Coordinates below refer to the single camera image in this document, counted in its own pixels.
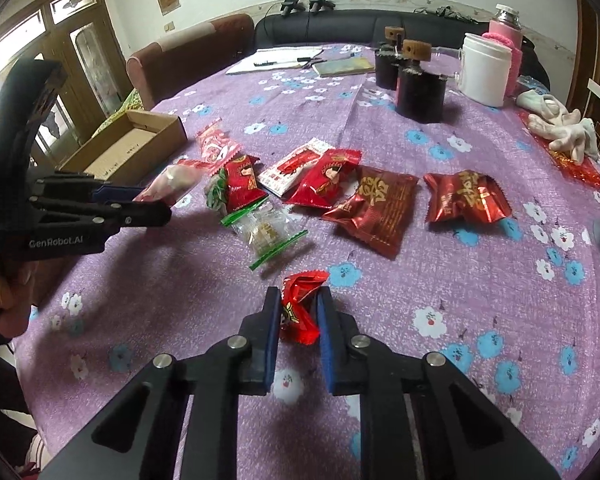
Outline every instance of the human hand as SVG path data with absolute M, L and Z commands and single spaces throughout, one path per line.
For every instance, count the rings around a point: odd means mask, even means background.
M 9 278 L 0 276 L 0 334 L 6 338 L 23 334 L 29 326 L 37 268 L 37 262 L 25 262 L 8 269 Z

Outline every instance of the silver screw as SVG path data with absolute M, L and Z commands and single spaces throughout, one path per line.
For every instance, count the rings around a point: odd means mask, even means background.
M 233 348 L 235 350 L 245 346 L 247 344 L 247 338 L 241 335 L 232 335 L 226 343 L 229 345 L 229 348 Z
M 368 335 L 358 334 L 351 338 L 351 344 L 354 348 L 366 348 L 371 344 L 371 339 Z
M 169 354 L 158 354 L 154 357 L 154 366 L 156 368 L 166 368 L 167 366 L 171 366 L 173 363 L 173 358 Z
M 446 363 L 446 357 L 440 352 L 431 352 L 430 354 L 427 354 L 427 363 L 431 366 L 442 366 Z

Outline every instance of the purple floral tablecloth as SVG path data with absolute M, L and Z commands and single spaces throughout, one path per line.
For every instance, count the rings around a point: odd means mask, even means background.
M 327 56 L 360 46 L 330 46 Z M 185 358 L 235 333 L 268 285 L 326 269 L 360 330 L 412 356 L 440 350 L 567 479 L 600 446 L 600 256 L 590 227 L 600 192 L 564 178 L 512 106 L 487 108 L 449 85 L 445 123 L 394 111 L 372 74 L 309 70 L 218 73 L 155 107 L 192 139 L 213 118 L 272 164 L 312 137 L 363 152 L 363 164 L 421 177 L 476 170 L 494 177 L 514 217 L 494 232 L 429 230 L 430 193 L 394 260 L 288 212 L 314 243 L 274 270 L 251 255 L 194 189 L 165 228 L 123 230 L 83 257 L 16 342 L 27 402 L 52 453 L 155 354 Z M 196 158 L 192 141 L 182 154 Z M 317 347 L 281 343 L 272 393 L 240 399 L 238 478 L 355 479 L 357 397 L 328 396 Z

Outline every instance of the cardboard box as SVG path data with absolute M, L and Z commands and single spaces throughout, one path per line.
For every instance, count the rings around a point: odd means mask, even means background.
M 186 141 L 179 117 L 129 110 L 75 152 L 61 169 L 134 186 Z

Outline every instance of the brown candy wrapper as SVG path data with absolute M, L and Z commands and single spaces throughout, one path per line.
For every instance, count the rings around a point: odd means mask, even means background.
M 504 193 L 488 175 L 463 170 L 453 175 L 427 173 L 423 179 L 431 188 L 427 222 L 464 217 L 491 224 L 511 216 Z
M 404 231 L 413 213 L 416 176 L 358 167 L 358 190 L 323 220 L 341 225 L 387 258 L 400 251 Z

